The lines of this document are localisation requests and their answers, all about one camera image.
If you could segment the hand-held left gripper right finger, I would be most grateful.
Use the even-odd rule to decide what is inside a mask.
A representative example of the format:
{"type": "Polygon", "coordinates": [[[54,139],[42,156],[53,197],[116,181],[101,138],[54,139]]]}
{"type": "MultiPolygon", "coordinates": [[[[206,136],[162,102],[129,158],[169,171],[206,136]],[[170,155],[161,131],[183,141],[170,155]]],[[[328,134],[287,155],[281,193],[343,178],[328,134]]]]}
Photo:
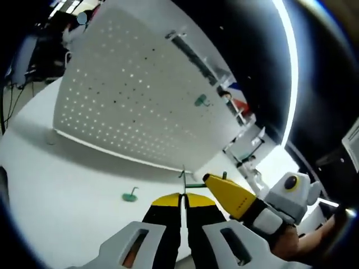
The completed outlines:
{"type": "Polygon", "coordinates": [[[184,196],[188,246],[196,268],[276,268],[269,243],[237,220],[227,221],[216,203],[184,196]]]}

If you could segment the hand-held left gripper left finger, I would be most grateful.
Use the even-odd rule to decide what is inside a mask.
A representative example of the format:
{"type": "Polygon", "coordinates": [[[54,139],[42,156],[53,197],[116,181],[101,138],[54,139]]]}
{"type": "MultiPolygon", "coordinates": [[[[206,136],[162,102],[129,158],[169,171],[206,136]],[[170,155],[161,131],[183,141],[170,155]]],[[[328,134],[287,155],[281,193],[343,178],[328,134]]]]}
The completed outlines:
{"type": "Polygon", "coordinates": [[[180,193],[150,205],[143,220],[133,221],[99,249],[97,268],[173,268],[180,246],[180,193]]]}

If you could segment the person's right hand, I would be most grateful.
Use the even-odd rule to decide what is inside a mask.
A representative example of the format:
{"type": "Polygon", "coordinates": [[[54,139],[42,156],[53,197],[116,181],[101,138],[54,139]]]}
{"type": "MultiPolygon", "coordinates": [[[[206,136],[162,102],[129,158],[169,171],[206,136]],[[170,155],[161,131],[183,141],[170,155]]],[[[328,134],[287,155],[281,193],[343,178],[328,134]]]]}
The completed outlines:
{"type": "Polygon", "coordinates": [[[287,226],[284,233],[280,235],[272,253],[283,260],[291,260],[299,250],[300,239],[295,226],[287,226]]]}

